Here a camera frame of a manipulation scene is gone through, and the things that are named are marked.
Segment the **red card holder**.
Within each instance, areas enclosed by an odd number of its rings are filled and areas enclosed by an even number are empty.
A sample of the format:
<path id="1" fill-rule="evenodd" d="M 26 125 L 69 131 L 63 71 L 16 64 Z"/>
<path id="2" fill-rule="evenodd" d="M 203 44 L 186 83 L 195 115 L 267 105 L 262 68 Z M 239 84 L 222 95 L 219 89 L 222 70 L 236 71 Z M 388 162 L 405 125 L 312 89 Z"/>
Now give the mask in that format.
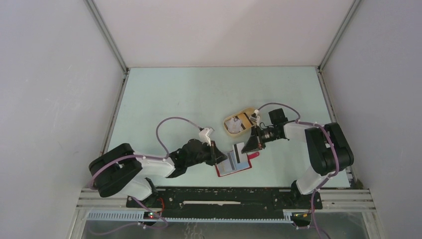
<path id="1" fill-rule="evenodd" d="M 239 157 L 235 155 L 232 150 L 226 152 L 227 159 L 218 163 L 215 166 L 218 177 L 228 176 L 234 173 L 238 173 L 244 170 L 252 168 L 251 159 L 254 159 L 260 155 L 259 152 L 240 154 Z"/>

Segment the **white credit card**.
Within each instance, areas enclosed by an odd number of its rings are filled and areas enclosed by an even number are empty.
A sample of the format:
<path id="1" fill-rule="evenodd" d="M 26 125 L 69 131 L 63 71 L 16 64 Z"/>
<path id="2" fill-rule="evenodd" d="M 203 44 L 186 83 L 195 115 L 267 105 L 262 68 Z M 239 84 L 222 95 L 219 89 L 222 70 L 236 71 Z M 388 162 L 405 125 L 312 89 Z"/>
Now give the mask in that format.
<path id="1" fill-rule="evenodd" d="M 220 175 L 226 175 L 226 174 L 230 174 L 232 173 L 236 168 L 235 168 L 235 164 L 233 162 L 234 160 L 234 154 L 233 151 L 227 152 L 226 153 L 227 159 L 222 161 L 221 163 L 218 164 L 218 171 L 220 173 Z"/>

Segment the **white magnetic stripe card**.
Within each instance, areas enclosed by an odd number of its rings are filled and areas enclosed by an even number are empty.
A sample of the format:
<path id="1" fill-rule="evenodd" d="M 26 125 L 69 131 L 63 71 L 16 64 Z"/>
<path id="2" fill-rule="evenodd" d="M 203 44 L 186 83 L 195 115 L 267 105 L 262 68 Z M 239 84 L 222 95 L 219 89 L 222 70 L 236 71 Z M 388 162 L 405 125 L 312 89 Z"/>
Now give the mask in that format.
<path id="1" fill-rule="evenodd" d="M 241 164 L 248 161 L 247 155 L 242 153 L 244 148 L 244 142 L 240 142 L 233 145 L 234 163 Z"/>

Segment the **white VIP card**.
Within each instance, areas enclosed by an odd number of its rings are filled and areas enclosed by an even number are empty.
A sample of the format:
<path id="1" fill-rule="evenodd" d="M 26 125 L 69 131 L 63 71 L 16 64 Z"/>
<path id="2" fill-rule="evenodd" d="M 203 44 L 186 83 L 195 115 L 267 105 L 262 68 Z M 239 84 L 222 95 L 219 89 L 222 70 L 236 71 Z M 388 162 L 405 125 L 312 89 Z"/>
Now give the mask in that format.
<path id="1" fill-rule="evenodd" d="M 236 117 L 226 120 L 224 124 L 226 126 L 227 131 L 231 134 L 238 134 L 243 131 L 243 129 L 241 128 L 241 121 Z"/>

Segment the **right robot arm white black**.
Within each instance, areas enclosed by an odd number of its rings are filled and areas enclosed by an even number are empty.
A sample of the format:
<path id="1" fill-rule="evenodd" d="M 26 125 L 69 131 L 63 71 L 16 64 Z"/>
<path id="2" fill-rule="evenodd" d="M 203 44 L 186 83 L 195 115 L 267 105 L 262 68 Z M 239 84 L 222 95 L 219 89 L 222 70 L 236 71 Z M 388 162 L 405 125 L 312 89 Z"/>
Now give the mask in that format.
<path id="1" fill-rule="evenodd" d="M 254 126 L 241 152 L 263 150 L 266 143 L 279 139 L 306 143 L 311 165 L 302 177 L 292 183 L 293 192 L 289 195 L 291 205 L 302 208 L 309 202 L 309 194 L 354 163 L 353 152 L 336 122 L 320 125 L 299 119 L 292 121 L 288 120 L 283 109 L 270 111 L 269 117 L 271 125 L 266 128 Z"/>

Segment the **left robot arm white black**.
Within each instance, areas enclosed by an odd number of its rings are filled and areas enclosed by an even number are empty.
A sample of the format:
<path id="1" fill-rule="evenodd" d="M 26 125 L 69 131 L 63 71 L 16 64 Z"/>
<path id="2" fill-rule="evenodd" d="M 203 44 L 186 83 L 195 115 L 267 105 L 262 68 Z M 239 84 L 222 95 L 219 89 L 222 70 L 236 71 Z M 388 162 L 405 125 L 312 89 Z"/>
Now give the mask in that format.
<path id="1" fill-rule="evenodd" d="M 190 139 L 165 157 L 141 155 L 129 143 L 123 143 L 89 164 L 89 187 L 103 198 L 115 194 L 133 196 L 149 208 L 157 202 L 152 176 L 176 178 L 189 167 L 202 163 L 215 166 L 226 159 L 214 141 L 207 144 Z"/>

